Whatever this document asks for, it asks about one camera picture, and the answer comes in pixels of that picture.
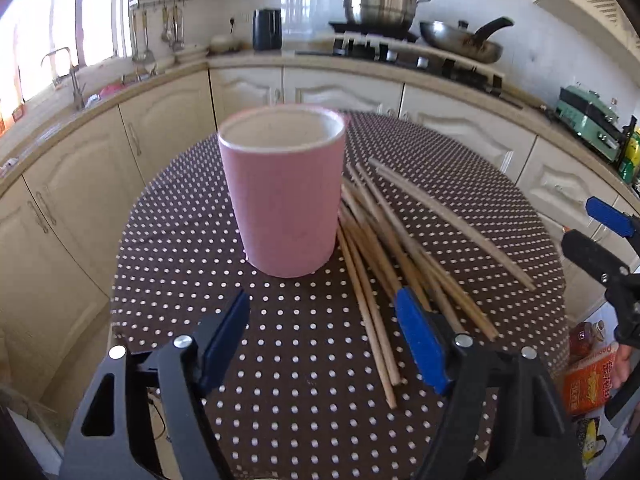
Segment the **person right hand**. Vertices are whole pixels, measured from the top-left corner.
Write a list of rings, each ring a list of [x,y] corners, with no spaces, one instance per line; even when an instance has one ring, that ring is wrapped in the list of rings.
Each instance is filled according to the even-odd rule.
[[[634,348],[626,346],[626,344],[618,346],[612,371],[612,386],[614,389],[619,389],[629,378],[631,374],[630,359],[633,353]]]

